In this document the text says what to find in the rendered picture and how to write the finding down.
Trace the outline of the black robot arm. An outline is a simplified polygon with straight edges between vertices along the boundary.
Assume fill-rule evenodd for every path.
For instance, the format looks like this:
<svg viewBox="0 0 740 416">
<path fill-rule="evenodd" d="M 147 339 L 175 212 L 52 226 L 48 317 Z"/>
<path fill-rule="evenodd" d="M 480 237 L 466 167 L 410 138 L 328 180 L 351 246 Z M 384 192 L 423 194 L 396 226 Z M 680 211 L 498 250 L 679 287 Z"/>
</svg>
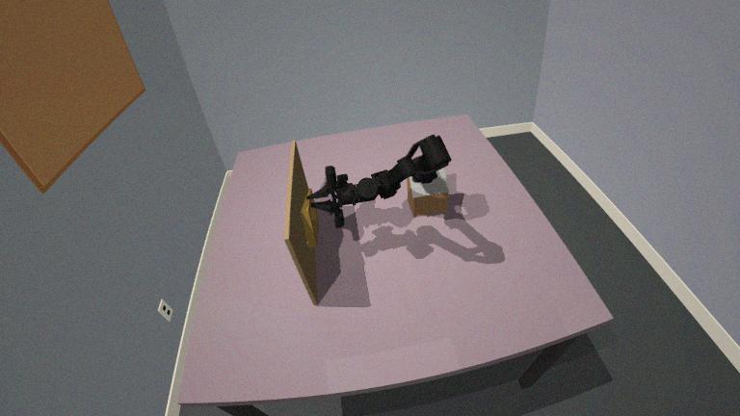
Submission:
<svg viewBox="0 0 740 416">
<path fill-rule="evenodd" d="M 412 159 L 417 147 L 420 147 L 422 155 Z M 421 184 L 431 183 L 438 177 L 436 171 L 443 169 L 450 163 L 451 157 L 442 141 L 440 135 L 435 134 L 412 145 L 407 156 L 399 159 L 398 164 L 391 170 L 383 170 L 371 174 L 372 178 L 363 178 L 357 184 L 357 196 L 359 202 L 374 200 L 377 195 L 387 199 L 397 194 L 401 188 L 401 182 L 412 176 L 412 181 Z M 376 177 L 375 177 L 376 176 Z M 335 187 L 349 186 L 348 175 L 337 175 Z"/>
</svg>

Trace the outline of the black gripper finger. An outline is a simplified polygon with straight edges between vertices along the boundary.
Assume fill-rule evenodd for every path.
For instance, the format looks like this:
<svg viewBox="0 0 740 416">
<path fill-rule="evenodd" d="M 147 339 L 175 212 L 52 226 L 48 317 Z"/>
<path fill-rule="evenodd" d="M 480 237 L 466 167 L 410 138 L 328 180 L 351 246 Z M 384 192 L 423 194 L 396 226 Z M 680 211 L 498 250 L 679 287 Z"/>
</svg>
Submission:
<svg viewBox="0 0 740 416">
<path fill-rule="evenodd" d="M 328 191 L 327 191 L 327 181 L 325 182 L 325 186 L 321 188 L 318 192 L 308 196 L 306 199 L 315 199 L 315 198 L 321 198 L 321 197 L 328 197 Z"/>
<path fill-rule="evenodd" d="M 311 203 L 311 207 L 312 208 L 323 210 L 325 212 L 330 213 L 330 215 L 331 215 L 330 199 L 327 200 L 327 201 L 323 201 L 323 202 Z"/>
</svg>

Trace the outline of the yellow picture frame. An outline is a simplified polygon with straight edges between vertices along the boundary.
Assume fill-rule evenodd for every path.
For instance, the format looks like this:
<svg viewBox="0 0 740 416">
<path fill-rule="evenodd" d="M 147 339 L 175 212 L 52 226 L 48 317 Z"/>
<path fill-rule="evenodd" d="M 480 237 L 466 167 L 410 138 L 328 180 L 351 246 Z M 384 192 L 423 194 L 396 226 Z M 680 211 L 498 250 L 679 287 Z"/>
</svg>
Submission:
<svg viewBox="0 0 740 416">
<path fill-rule="evenodd" d="M 311 203 L 315 203 L 315 201 L 314 199 L 306 199 L 312 194 L 312 189 L 304 190 L 300 214 L 307 238 L 307 244 L 309 247 L 317 247 L 319 219 L 316 208 L 311 207 Z"/>
</svg>

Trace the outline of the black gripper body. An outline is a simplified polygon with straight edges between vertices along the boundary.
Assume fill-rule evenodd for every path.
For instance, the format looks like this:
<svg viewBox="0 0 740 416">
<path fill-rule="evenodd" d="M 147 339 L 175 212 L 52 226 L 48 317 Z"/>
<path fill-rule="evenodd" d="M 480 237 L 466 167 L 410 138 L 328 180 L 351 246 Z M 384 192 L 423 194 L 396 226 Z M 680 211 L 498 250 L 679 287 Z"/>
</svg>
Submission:
<svg viewBox="0 0 740 416">
<path fill-rule="evenodd" d="M 351 184 L 349 186 L 335 187 L 336 174 L 335 168 L 333 166 L 325 167 L 325 175 L 327 180 L 328 195 L 331 194 L 332 197 L 330 208 L 331 212 L 334 213 L 335 216 L 335 228 L 341 228 L 344 225 L 344 217 L 342 209 L 340 208 L 342 207 L 342 205 L 356 205 L 356 203 L 358 203 L 357 185 Z"/>
</svg>

